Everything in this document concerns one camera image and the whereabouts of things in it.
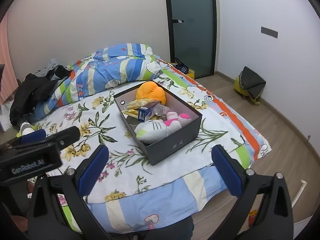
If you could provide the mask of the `grey white animal plush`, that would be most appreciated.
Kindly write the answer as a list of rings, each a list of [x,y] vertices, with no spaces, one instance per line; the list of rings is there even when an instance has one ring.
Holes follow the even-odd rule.
[[[21,126],[20,126],[20,134],[21,135],[28,135],[33,132],[35,132],[35,129],[29,122],[25,121],[21,124]]]

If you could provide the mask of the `yellow snack package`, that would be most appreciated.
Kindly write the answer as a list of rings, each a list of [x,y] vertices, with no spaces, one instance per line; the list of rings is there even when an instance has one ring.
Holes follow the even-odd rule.
[[[136,118],[138,120],[138,109],[140,107],[146,106],[146,107],[154,107],[158,103],[161,103],[159,100],[151,100],[151,99],[139,99],[135,101],[129,102],[125,109],[121,112],[124,115],[128,115],[130,117]]]

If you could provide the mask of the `blue tissue packet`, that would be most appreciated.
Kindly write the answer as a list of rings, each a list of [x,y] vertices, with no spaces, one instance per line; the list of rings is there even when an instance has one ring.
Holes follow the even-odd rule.
[[[138,109],[138,121],[140,122],[146,122],[150,120],[153,116],[153,107],[143,106]]]

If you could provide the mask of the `orange pumpkin plush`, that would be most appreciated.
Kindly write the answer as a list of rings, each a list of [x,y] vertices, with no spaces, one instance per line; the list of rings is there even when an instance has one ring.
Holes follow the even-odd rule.
[[[164,89],[153,81],[148,81],[140,85],[136,92],[136,100],[139,99],[159,100],[163,105],[167,101]]]

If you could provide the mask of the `clear plastic bottle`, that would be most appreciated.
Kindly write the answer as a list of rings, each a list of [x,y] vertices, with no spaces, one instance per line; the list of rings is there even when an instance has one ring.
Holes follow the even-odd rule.
[[[152,113],[153,115],[156,116],[164,116],[166,115],[168,112],[170,111],[170,108],[165,106],[165,105],[161,105],[160,103],[158,103],[157,105],[155,105],[152,109]]]

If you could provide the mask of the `white pillow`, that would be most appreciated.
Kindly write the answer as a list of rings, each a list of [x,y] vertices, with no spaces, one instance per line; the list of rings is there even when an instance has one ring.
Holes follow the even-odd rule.
[[[1,105],[0,122],[1,122],[1,129],[4,132],[12,128],[12,124],[10,122],[10,109],[13,102],[14,102],[13,100],[6,101],[3,105]]]

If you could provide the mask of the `black clothing pile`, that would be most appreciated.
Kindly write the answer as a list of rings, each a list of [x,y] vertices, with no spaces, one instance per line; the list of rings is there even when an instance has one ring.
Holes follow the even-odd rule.
[[[28,74],[16,90],[10,108],[9,120],[12,126],[20,125],[38,102],[48,100],[58,83],[70,77],[71,72],[62,65],[55,65],[38,75]]]

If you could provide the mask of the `pink curtain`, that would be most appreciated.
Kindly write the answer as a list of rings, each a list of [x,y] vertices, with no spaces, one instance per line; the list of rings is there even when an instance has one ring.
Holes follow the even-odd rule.
[[[8,46],[8,36],[7,36],[7,18],[8,15],[5,14],[3,20],[1,21],[1,44],[0,44],[0,54],[1,61],[0,64],[4,65],[2,80],[1,80],[1,105],[8,99],[9,96],[17,89],[18,83],[12,67],[11,58],[9,54]]]

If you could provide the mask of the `grey garment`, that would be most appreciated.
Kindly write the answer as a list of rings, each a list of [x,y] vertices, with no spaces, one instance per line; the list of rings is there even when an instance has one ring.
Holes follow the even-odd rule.
[[[45,77],[51,70],[56,70],[57,66],[56,59],[51,59],[44,69],[38,70],[34,75],[36,77]]]

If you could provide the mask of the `striped cartoon bed sheet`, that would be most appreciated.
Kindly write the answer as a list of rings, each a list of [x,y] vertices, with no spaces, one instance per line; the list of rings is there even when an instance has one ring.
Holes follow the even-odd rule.
[[[271,150],[227,103],[173,67],[165,66],[156,82],[202,114],[196,139],[159,164],[149,163],[116,106],[115,95],[133,83],[58,108],[46,121],[49,133],[73,125],[81,132],[80,140],[63,151],[60,172],[76,168],[98,145],[108,147],[108,163],[84,200],[110,232],[160,228],[202,210],[225,189],[211,159],[214,145],[222,145],[244,168]]]

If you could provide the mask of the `blue striped quilt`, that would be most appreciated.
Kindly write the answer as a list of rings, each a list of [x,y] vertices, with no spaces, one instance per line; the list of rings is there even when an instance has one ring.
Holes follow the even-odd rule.
[[[123,43],[96,51],[74,64],[70,76],[58,82],[49,98],[40,101],[27,116],[36,122],[53,110],[82,100],[122,83],[149,81],[163,69],[152,48],[147,44]]]

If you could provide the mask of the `white pink kitty plush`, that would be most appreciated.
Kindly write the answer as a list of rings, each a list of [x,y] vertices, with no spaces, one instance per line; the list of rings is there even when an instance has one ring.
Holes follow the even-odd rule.
[[[177,132],[191,122],[192,119],[188,114],[177,114],[169,111],[166,114],[165,121],[157,119],[140,123],[135,128],[136,138],[144,144],[151,145]]]

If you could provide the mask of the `black storage box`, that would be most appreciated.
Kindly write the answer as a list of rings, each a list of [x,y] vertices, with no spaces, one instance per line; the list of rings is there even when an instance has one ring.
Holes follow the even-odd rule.
[[[155,81],[114,96],[120,117],[151,165],[193,142],[202,114]]]

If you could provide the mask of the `green glass door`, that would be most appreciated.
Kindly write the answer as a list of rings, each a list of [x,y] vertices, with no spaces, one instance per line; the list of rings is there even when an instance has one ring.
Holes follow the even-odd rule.
[[[170,62],[182,62],[201,78],[214,74],[216,0],[166,0]]]

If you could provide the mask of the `grey wall switch plate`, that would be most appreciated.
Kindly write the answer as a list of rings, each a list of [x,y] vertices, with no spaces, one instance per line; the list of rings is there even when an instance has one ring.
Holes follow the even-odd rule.
[[[272,30],[272,29],[269,29],[269,28],[266,28],[266,27],[261,27],[260,32],[262,34],[265,34],[265,35],[268,35],[268,36],[271,36],[271,37],[274,37],[274,38],[278,38],[278,32],[275,31],[275,30]]]

